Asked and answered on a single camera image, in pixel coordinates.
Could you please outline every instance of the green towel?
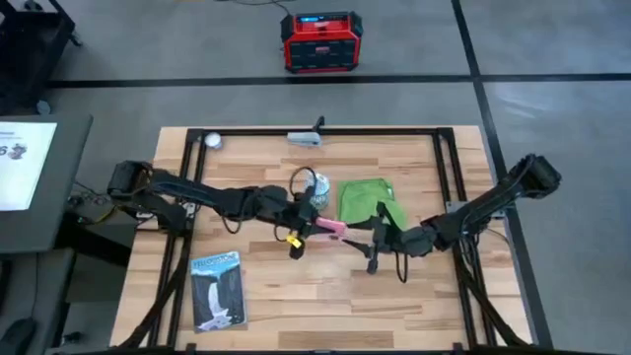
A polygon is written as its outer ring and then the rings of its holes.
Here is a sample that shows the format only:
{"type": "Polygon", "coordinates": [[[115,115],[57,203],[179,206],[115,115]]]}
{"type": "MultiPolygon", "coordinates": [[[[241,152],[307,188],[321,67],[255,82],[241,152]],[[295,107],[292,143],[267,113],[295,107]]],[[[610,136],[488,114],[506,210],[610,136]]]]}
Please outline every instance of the green towel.
{"type": "Polygon", "coordinates": [[[341,181],[337,185],[337,218],[346,223],[363,222],[377,215],[377,203],[383,202],[396,225],[407,228],[405,212],[394,200],[392,184],[383,178],[341,181]]]}

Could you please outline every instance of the book cover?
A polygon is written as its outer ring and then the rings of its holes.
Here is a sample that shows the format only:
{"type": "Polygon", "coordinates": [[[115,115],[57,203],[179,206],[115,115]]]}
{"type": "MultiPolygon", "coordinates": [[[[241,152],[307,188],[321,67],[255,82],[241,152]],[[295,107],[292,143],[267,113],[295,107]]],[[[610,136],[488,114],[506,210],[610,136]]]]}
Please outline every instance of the book cover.
{"type": "Polygon", "coordinates": [[[29,209],[56,127],[0,122],[0,211],[29,209]]]}
{"type": "Polygon", "coordinates": [[[247,321],[239,253],[194,259],[190,267],[195,332],[247,321]]]}

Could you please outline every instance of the yellow clip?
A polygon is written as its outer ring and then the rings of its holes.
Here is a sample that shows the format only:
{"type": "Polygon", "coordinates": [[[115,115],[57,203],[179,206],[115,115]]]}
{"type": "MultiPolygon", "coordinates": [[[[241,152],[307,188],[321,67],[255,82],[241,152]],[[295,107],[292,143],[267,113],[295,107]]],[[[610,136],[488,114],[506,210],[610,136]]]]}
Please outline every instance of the yellow clip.
{"type": "Polygon", "coordinates": [[[298,232],[288,234],[285,240],[287,243],[294,246],[294,248],[300,248],[303,245],[303,243],[298,239],[298,232]]]}

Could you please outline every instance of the wooden table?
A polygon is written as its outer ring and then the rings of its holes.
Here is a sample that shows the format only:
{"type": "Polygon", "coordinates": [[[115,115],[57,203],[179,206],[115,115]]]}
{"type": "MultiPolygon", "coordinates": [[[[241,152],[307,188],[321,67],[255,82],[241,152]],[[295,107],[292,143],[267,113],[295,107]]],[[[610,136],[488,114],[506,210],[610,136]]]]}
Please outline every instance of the wooden table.
{"type": "MultiPolygon", "coordinates": [[[[163,128],[154,165],[177,173],[186,127],[163,128]]],[[[456,126],[457,153],[469,199],[492,186],[482,138],[476,126],[456,126]]],[[[341,180],[386,178],[407,213],[408,227],[444,213],[436,159],[429,137],[324,136],[320,148],[289,145],[282,136],[224,137],[220,151],[206,155],[202,181],[215,187],[278,184],[287,187],[294,169],[309,165],[335,184],[341,180]]],[[[335,198],[323,213],[334,217],[335,198]]],[[[479,245],[492,303],[516,333],[530,334],[523,300],[502,224],[482,234],[479,245]]],[[[152,305],[165,248],[165,235],[139,232],[133,246],[111,344],[124,340],[152,305]]],[[[376,275],[367,260],[337,242],[309,241],[301,260],[288,257],[272,226],[252,221],[228,234],[218,216],[202,208],[196,219],[191,258],[229,250],[242,255],[248,323],[195,334],[189,276],[177,348],[198,349],[451,349],[466,343],[451,252],[410,259],[407,284],[395,275],[393,255],[380,258],[376,275]]],[[[472,302],[478,339],[481,316],[472,302]]],[[[171,305],[165,307],[159,344],[166,341],[171,305]]]]}

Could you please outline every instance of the concrete floor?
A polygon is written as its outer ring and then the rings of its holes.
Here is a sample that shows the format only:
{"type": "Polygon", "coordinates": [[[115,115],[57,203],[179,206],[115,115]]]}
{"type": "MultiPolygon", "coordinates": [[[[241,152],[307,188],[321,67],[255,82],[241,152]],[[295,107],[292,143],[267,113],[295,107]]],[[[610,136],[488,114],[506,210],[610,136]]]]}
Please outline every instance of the concrete floor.
{"type": "MultiPolygon", "coordinates": [[[[287,75],[279,50],[284,14],[274,6],[212,0],[60,3],[78,23],[85,46],[68,47],[57,80],[287,75]]],[[[631,72],[628,0],[461,3],[483,74],[631,72]]],[[[348,75],[468,74],[450,1],[301,0],[287,7],[355,10],[364,17],[362,64],[348,75]]],[[[506,164],[536,152],[564,176],[560,190],[543,202],[519,204],[555,346],[631,352],[625,330],[631,328],[631,223],[624,213],[631,207],[625,187],[631,180],[631,83],[495,83],[486,84],[486,91],[506,164]]],[[[47,98],[56,113],[95,117],[78,178],[97,187],[105,187],[115,163],[151,159],[165,125],[311,124],[323,114],[331,124],[482,126],[468,83],[62,89],[47,98]]],[[[94,271],[90,265],[78,274],[94,271]]],[[[119,270],[98,270],[98,287],[120,287],[119,270]]],[[[75,294],[90,301],[82,297],[81,280],[73,285],[75,294]]],[[[113,294],[95,304],[110,309],[100,314],[112,318],[115,307],[104,302],[115,305],[113,294]]],[[[81,310],[71,317],[90,313],[89,307],[81,310]]],[[[101,327],[110,325],[108,320],[101,327]]],[[[108,339],[92,341],[103,347],[108,339]]]]}

